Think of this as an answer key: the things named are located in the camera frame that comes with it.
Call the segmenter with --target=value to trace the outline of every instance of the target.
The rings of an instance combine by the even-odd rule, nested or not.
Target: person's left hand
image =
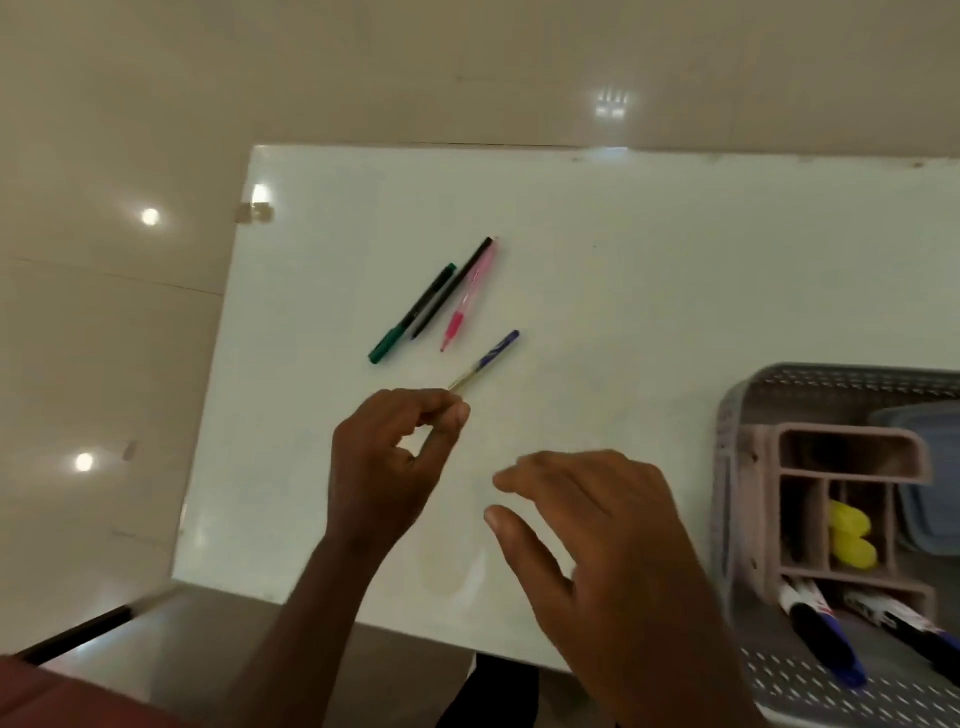
[[[333,433],[325,539],[383,559],[414,524],[470,415],[445,389],[381,390]],[[420,455],[398,448],[432,425]]]

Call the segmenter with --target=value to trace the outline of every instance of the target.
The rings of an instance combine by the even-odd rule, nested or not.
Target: black pants
[[[477,667],[440,718],[437,728],[533,728],[540,670],[477,653]]]

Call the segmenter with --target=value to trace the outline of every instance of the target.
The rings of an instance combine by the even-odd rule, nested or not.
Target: green marker
[[[387,355],[391,347],[400,340],[400,337],[403,336],[404,332],[414,323],[414,320],[420,316],[420,313],[426,308],[426,305],[430,303],[433,297],[440,292],[444,285],[446,285],[446,282],[450,280],[456,272],[457,266],[453,263],[447,265],[440,272],[437,279],[430,284],[430,287],[427,288],[417,302],[414,303],[414,307],[410,309],[410,313],[403,317],[403,321],[387,331],[387,335],[380,339],[379,344],[373,347],[373,351],[370,352],[370,356],[368,357],[371,364],[378,364],[380,359]]]

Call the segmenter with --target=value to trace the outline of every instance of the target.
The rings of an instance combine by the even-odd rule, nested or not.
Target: pink pen
[[[460,305],[457,306],[457,310],[453,314],[453,318],[450,319],[450,325],[446,327],[446,333],[444,334],[444,344],[440,347],[440,351],[444,351],[447,345],[453,341],[453,337],[457,335],[457,331],[460,330],[460,324],[464,322],[464,318],[467,316],[470,305],[473,303],[473,299],[476,297],[476,292],[480,289],[480,279],[484,277],[484,274],[487,273],[487,269],[490,268],[490,264],[493,263],[493,257],[496,255],[496,245],[498,240],[493,239],[492,245],[487,249],[477,261],[476,268],[473,269],[472,274],[470,275],[470,281],[467,285],[467,293],[464,294],[464,297],[460,300]]]

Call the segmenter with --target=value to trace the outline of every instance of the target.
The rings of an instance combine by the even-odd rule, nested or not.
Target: yellow highlighter
[[[874,545],[845,531],[830,531],[830,553],[855,569],[872,569],[876,566]]]
[[[839,500],[830,501],[829,523],[834,531],[843,531],[854,538],[870,533],[870,519],[867,518],[867,514]]]

